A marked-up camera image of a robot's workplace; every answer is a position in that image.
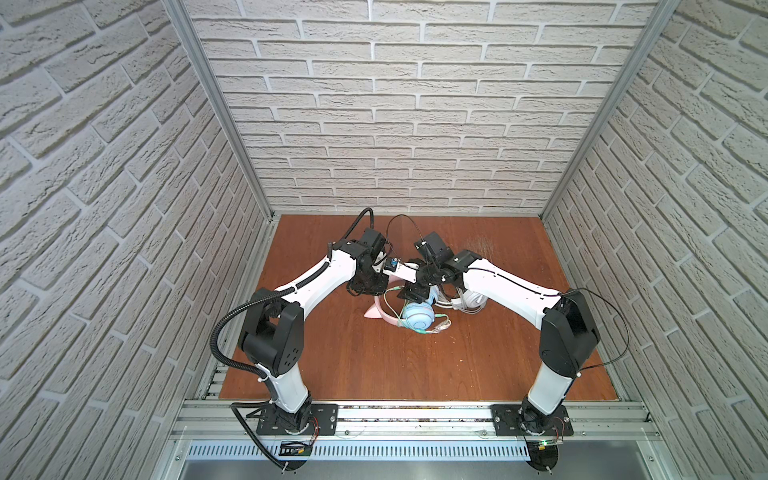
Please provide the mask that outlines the white over-ear headphones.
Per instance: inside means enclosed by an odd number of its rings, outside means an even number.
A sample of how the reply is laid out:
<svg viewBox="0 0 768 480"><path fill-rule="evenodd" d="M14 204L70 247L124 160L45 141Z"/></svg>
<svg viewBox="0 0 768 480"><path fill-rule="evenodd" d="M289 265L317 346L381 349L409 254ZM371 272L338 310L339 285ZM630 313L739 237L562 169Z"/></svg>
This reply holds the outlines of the white over-ear headphones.
<svg viewBox="0 0 768 480"><path fill-rule="evenodd" d="M474 315L485 308L487 301L488 298L485 295L474 291L456 288L456 296L451 298L449 303L453 310L457 310L469 315Z"/></svg>

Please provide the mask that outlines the pink blue cat-ear headphones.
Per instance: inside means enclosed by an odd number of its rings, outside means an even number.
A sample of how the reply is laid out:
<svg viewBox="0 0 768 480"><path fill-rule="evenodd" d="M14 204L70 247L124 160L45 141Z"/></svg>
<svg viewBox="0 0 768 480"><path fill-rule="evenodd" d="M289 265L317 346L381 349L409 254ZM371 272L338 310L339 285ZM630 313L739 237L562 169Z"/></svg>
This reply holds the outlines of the pink blue cat-ear headphones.
<svg viewBox="0 0 768 480"><path fill-rule="evenodd" d="M379 319L398 328L405 328L419 334L438 334L448 329L452 322L447 314L434 311L438 305L438 287L432 286L425 301L414 302L405 300L400 312L397 312L387 299L390 292L402 293L405 281L389 278L388 286L383 295L376 296L373 304L365 312L367 319Z"/></svg>

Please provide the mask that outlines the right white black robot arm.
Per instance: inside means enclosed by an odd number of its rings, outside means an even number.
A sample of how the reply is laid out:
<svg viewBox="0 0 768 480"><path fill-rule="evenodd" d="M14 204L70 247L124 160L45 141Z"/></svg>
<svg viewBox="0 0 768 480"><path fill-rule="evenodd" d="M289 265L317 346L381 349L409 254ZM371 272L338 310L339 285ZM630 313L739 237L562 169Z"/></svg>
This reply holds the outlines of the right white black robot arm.
<svg viewBox="0 0 768 480"><path fill-rule="evenodd" d="M575 289L560 292L533 284L470 250L454 253L434 232L415 247L419 259L383 264L388 274L405 281L406 299L425 300L431 287L451 284L504 306L539 331L541 366L517 418L522 428L540 435L600 343L584 295Z"/></svg>

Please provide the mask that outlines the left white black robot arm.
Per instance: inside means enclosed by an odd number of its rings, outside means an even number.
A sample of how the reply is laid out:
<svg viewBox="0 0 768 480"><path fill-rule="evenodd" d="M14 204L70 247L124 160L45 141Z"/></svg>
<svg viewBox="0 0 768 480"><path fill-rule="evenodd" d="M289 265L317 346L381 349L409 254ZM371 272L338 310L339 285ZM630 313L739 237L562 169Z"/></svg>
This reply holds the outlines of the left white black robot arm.
<svg viewBox="0 0 768 480"><path fill-rule="evenodd" d="M382 272L387 241L368 228L358 240L331 244L326 256L303 275L275 291L258 290L248 308L239 349L266 384L270 400L300 430L308 422L310 393L298 366L304 348L305 320L341 285L353 295L378 296L388 276Z"/></svg>

